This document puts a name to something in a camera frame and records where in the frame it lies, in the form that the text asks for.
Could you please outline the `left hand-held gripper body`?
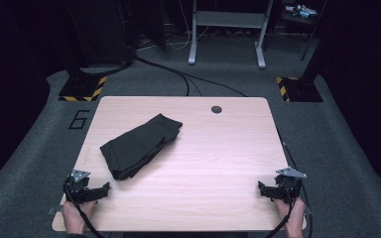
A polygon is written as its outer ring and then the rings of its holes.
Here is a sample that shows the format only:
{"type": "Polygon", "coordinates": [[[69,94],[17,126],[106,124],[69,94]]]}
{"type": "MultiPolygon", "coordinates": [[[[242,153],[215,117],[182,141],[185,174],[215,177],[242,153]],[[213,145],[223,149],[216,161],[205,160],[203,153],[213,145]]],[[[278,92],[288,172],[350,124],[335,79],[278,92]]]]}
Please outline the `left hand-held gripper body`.
{"type": "Polygon", "coordinates": [[[73,170],[63,183],[63,192],[67,201],[82,204],[93,201],[91,190],[87,187],[90,172],[73,170]]]}

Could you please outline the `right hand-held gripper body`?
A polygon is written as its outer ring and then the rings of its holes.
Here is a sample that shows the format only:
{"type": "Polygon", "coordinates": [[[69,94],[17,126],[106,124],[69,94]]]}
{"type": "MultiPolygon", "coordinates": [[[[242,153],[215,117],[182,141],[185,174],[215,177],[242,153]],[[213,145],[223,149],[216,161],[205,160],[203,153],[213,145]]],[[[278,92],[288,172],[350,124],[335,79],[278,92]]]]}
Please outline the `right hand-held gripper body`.
{"type": "Polygon", "coordinates": [[[282,199],[291,202],[300,195],[303,179],[307,177],[305,173],[299,172],[294,168],[276,170],[276,185],[284,192],[282,199]]]}

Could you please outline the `black pleated skirt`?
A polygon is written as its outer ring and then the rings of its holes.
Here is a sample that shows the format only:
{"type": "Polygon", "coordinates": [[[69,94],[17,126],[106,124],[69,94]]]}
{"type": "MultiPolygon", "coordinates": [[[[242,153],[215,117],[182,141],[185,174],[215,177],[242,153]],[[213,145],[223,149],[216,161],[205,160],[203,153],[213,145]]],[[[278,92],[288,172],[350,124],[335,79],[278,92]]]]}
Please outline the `black pleated skirt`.
{"type": "Polygon", "coordinates": [[[182,122],[158,114],[101,146],[100,151],[113,178],[131,179],[176,140],[182,126],[182,122]]]}

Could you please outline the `person's left hand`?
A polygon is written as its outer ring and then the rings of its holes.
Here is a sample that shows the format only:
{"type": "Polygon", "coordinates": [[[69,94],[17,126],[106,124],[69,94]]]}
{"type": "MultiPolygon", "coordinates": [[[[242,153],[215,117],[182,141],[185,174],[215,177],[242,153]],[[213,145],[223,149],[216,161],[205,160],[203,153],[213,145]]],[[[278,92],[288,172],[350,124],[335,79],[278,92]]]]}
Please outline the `person's left hand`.
{"type": "MultiPolygon", "coordinates": [[[[91,216],[94,201],[83,203],[79,208],[87,217],[91,216]]],[[[67,234],[83,234],[86,223],[72,202],[67,201],[62,208],[63,224],[67,234]]]]}

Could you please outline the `person's right hand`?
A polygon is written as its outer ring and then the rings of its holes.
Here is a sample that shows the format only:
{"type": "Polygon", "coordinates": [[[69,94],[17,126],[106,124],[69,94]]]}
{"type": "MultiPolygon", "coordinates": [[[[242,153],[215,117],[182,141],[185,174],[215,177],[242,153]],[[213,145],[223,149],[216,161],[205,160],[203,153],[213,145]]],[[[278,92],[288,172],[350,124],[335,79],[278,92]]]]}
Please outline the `person's right hand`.
{"type": "MultiPolygon", "coordinates": [[[[289,212],[290,206],[280,199],[274,200],[280,217],[284,219],[289,212]]],[[[303,224],[304,224],[305,203],[298,197],[295,200],[290,218],[285,224],[287,238],[304,238],[303,224]]]]}

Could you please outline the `black stand base hazard tape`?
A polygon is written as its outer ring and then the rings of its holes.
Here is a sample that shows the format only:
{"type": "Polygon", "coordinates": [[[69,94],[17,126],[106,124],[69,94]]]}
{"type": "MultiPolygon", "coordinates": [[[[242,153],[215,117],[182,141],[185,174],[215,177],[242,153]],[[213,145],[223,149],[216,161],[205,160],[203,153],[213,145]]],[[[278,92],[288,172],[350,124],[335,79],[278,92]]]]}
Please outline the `black stand base hazard tape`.
{"type": "Polygon", "coordinates": [[[107,77],[89,78],[83,82],[70,79],[59,93],[63,101],[95,101],[100,95],[107,77]]]}
{"type": "Polygon", "coordinates": [[[312,83],[304,83],[297,77],[276,78],[281,96],[286,102],[322,102],[317,88],[312,83]]]}

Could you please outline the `black equipment cabinet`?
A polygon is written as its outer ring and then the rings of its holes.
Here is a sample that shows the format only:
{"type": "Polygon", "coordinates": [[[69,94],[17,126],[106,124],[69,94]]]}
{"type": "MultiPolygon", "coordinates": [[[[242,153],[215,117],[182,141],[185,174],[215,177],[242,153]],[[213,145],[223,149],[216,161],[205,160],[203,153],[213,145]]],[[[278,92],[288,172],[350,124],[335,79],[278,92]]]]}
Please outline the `black equipment cabinet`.
{"type": "Polygon", "coordinates": [[[121,0],[67,0],[89,66],[126,66],[132,61],[121,0]]]}

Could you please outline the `dark shelf with small things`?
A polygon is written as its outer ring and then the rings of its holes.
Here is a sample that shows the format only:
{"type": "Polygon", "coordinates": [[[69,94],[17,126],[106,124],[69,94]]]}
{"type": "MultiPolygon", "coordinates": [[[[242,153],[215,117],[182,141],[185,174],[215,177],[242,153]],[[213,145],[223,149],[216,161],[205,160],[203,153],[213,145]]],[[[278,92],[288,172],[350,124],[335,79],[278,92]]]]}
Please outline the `dark shelf with small things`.
{"type": "Polygon", "coordinates": [[[305,0],[288,0],[282,3],[280,19],[293,33],[310,34],[319,21],[321,10],[308,6],[305,0]]]}

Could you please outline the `white metal desk frame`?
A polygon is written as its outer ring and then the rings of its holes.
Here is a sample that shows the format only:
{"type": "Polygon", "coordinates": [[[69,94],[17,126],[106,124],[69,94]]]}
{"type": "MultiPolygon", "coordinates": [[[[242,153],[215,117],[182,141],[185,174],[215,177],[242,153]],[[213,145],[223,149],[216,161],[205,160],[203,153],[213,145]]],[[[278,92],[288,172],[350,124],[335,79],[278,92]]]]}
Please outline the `white metal desk frame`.
{"type": "Polygon", "coordinates": [[[263,13],[241,13],[198,10],[197,0],[192,0],[191,43],[188,63],[193,65],[196,62],[196,30],[198,26],[259,29],[259,39],[254,43],[254,48],[258,67],[265,69],[266,62],[262,47],[274,0],[266,1],[267,5],[263,13]]]}

